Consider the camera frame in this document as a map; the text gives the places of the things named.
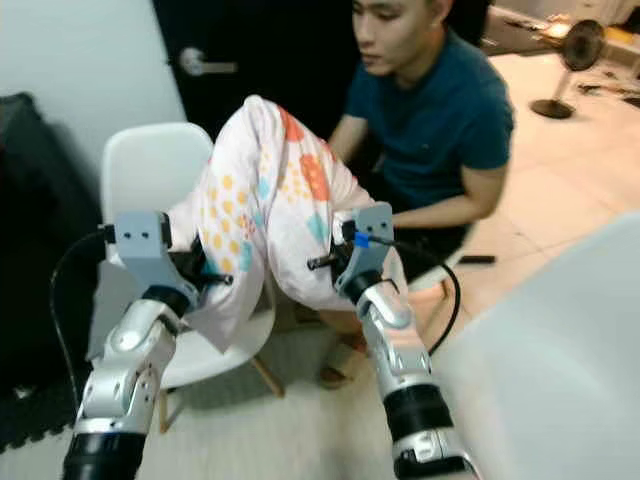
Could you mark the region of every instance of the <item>black door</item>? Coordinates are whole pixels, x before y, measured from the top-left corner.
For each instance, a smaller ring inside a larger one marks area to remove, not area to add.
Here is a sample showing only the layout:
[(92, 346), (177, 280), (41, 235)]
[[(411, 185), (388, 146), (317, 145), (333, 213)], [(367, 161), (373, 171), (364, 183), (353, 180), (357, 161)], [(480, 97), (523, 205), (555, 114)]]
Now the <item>black door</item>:
[[(358, 60), (348, 0), (154, 0), (187, 118), (215, 138), (245, 97), (273, 100), (327, 138)], [(185, 48), (235, 73), (189, 75)]]

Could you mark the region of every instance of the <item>white wall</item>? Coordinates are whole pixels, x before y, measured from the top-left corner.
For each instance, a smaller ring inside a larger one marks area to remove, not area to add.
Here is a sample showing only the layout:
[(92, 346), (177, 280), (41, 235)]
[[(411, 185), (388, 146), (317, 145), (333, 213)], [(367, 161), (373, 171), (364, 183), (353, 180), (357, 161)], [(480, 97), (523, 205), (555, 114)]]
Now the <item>white wall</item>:
[(96, 197), (109, 136), (185, 119), (166, 60), (151, 0), (0, 0), (0, 95), (34, 94)]

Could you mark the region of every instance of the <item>foot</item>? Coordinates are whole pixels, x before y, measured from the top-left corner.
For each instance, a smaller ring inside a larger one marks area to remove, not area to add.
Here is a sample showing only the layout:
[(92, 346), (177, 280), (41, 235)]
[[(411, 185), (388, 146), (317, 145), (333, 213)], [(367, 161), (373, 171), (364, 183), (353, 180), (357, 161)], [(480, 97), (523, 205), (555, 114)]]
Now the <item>foot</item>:
[(366, 358), (366, 353), (367, 342), (362, 332), (340, 336), (320, 370), (320, 384), (327, 389), (335, 390), (352, 382), (360, 364)]

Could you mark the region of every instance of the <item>fan base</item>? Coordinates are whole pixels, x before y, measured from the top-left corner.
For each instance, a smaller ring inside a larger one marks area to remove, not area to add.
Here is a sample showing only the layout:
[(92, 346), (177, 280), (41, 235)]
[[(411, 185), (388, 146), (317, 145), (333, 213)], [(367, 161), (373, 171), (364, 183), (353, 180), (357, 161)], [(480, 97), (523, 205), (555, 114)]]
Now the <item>fan base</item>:
[(543, 117), (558, 120), (571, 117), (575, 111), (573, 107), (559, 100), (536, 100), (531, 103), (531, 110)]

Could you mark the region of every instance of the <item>wooden chair leg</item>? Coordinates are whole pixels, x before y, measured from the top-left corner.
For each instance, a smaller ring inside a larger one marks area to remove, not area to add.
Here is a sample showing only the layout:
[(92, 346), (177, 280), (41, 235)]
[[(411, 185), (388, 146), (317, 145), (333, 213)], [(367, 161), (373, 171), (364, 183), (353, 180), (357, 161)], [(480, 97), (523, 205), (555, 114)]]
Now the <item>wooden chair leg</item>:
[(158, 418), (160, 425), (160, 433), (166, 433), (169, 430), (169, 420), (167, 419), (167, 391), (160, 390), (158, 393)]
[(251, 365), (258, 370), (258, 373), (264, 380), (264, 383), (269, 386), (273, 394), (278, 398), (284, 397), (284, 388), (280, 384), (280, 381), (273, 375), (273, 373), (271, 373), (260, 357), (256, 355), (250, 360), (250, 362)]
[(442, 294), (444, 295), (444, 298), (447, 298), (449, 296), (449, 289), (447, 288), (447, 281), (443, 280), (440, 282), (440, 286), (442, 287)]

